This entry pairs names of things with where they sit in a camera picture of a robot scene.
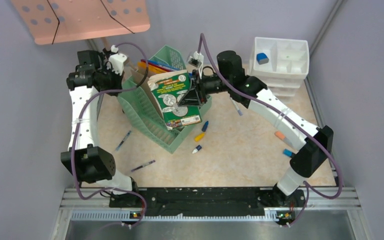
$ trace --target blue eraser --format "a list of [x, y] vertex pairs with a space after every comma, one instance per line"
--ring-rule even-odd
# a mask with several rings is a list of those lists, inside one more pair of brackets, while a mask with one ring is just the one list
[[283, 154], [285, 154], [286, 156], [288, 156], [290, 158], [295, 156], [295, 153], [289, 151], [288, 149], [283, 150]]
[[207, 128], [208, 128], [208, 121], [206, 121], [206, 122], [204, 123], [204, 126], [202, 126], [201, 131], [205, 132], [205, 131], [207, 130]]
[[260, 52], [257, 54], [257, 62], [260, 65], [266, 64], [269, 62], [269, 58], [267, 57], [267, 55], [265, 53]]

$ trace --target blue sponge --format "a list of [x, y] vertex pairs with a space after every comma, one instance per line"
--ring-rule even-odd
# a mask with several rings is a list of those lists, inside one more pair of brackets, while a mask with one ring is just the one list
[[266, 64], [269, 62], [269, 58], [267, 57], [267, 55], [265, 53], [260, 52], [257, 54], [257, 62], [260, 65]]

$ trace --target blue pencil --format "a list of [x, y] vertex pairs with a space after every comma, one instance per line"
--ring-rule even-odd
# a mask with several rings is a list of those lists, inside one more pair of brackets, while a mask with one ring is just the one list
[[132, 130], [129, 130], [126, 136], [124, 136], [123, 140], [121, 140], [120, 144], [115, 148], [116, 151], [120, 149], [120, 147], [123, 145], [123, 143], [126, 141], [126, 139], [129, 137]]

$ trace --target white label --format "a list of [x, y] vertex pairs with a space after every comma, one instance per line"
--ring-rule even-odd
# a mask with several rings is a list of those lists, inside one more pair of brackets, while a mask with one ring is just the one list
[[187, 117], [187, 118], [184, 118], [181, 120], [181, 124], [183, 126], [189, 125], [189, 124], [194, 124], [194, 123], [199, 123], [199, 122], [201, 122], [201, 118], [198, 115], [190, 116], [190, 117]]

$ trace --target beige tabletop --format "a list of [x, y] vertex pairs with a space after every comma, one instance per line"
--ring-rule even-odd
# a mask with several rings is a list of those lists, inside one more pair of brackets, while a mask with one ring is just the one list
[[[303, 84], [292, 103], [287, 104], [298, 115], [316, 123], [306, 87]], [[194, 137], [201, 133], [197, 124], [179, 148], [170, 154], [132, 128], [116, 97], [105, 95], [99, 118], [100, 147], [113, 154], [117, 169], [131, 176], [139, 187], [263, 187], [273, 186], [289, 167], [290, 149], [275, 135], [276, 129], [262, 116], [239, 106], [239, 116], [227, 93], [212, 95], [212, 106], [203, 117], [209, 121], [202, 150], [192, 154], [198, 145]], [[132, 130], [119, 151], [115, 148]], [[151, 160], [156, 162], [131, 172]], [[313, 186], [334, 186], [328, 161], [311, 176]]]

